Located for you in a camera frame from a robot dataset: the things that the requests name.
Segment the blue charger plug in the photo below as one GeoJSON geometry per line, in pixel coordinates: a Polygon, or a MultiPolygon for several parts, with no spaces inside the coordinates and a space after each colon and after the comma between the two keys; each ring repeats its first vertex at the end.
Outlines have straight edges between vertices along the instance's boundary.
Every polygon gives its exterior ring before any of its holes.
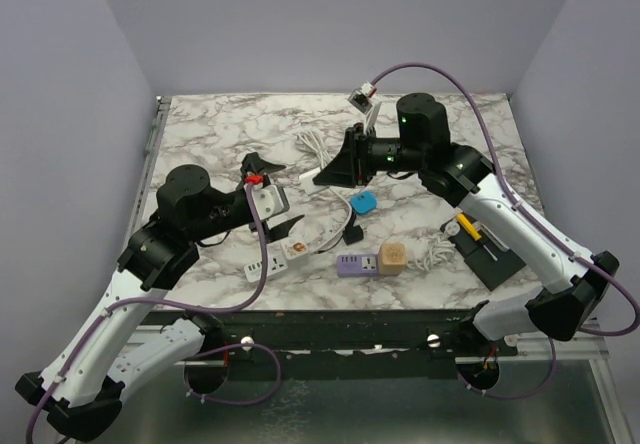
{"type": "Polygon", "coordinates": [[[357,215],[368,214],[375,210],[378,206],[378,201],[375,195],[368,190],[353,195],[349,199],[349,202],[352,209],[357,215]]]}

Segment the white cube socket adapter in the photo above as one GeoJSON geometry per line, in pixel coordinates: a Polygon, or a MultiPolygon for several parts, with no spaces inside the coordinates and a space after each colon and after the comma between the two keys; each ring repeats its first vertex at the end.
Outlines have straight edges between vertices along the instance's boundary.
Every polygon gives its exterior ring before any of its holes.
{"type": "Polygon", "coordinates": [[[310,254],[306,242],[299,238],[287,237],[282,239],[280,247],[287,262],[301,262],[310,254]]]}

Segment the small white charger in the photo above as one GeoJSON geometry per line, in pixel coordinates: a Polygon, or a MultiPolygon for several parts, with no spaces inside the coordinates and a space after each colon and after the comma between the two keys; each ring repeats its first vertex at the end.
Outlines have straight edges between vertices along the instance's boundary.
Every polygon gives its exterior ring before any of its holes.
{"type": "Polygon", "coordinates": [[[326,189],[325,186],[319,186],[314,183],[314,178],[321,172],[320,167],[316,167],[299,175],[299,184],[307,195],[313,195],[326,189]]]}

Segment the purple power strip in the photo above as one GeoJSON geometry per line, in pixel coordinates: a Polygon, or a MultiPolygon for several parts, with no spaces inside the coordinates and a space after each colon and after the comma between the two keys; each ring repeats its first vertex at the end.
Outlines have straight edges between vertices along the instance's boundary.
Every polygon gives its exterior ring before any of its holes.
{"type": "Polygon", "coordinates": [[[377,254],[342,254],[337,256],[335,264],[340,278],[381,276],[377,254]]]}

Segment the white power strip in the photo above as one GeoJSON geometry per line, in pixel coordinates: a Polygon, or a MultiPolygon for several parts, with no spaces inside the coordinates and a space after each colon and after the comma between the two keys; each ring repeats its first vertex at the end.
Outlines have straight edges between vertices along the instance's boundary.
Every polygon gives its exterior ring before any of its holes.
{"type": "MultiPolygon", "coordinates": [[[[244,266],[244,274],[249,283],[257,283],[260,281],[263,268],[262,261],[256,261],[244,266]]],[[[268,257],[266,268],[266,276],[268,279],[276,275],[283,274],[289,269],[288,263],[281,255],[270,255],[268,257]]]]}

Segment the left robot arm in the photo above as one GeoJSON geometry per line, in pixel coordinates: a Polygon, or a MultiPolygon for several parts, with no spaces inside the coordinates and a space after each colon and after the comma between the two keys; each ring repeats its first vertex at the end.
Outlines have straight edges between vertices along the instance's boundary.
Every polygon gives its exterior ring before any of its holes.
{"type": "Polygon", "coordinates": [[[260,246],[267,246],[265,221],[289,209],[284,188],[270,180],[282,168],[249,153],[238,186],[228,193],[213,188],[201,166],[168,173],[156,192],[156,211],[129,238],[90,317],[51,364],[16,383],[64,440],[96,439],[157,375],[193,355],[206,359],[218,352],[219,310],[165,297],[198,261],[202,241],[253,225],[260,246]]]}

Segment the beige cube socket adapter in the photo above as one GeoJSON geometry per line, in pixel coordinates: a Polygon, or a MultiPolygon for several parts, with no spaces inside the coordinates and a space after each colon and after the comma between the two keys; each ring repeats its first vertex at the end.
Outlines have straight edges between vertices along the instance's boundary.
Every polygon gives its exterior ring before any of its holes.
{"type": "Polygon", "coordinates": [[[407,267],[405,246],[402,243],[383,243],[378,251],[377,262],[382,276],[400,275],[407,267]]]}

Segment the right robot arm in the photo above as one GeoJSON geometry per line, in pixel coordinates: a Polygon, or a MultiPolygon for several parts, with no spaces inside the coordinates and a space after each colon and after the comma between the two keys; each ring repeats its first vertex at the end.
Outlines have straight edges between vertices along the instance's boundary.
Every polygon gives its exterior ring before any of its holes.
{"type": "Polygon", "coordinates": [[[594,254],[553,226],[531,223],[536,211],[501,187],[494,164],[480,151],[452,142],[447,111],[427,93],[396,103],[399,135],[377,136],[362,123],[346,129],[338,154],[314,177],[317,186],[366,186],[379,172],[415,173],[450,206],[488,227],[536,274],[541,286],[476,306],[459,331],[461,347],[481,355],[507,335],[540,331],[569,341],[605,293],[606,275],[619,267],[608,251],[594,254]]]}

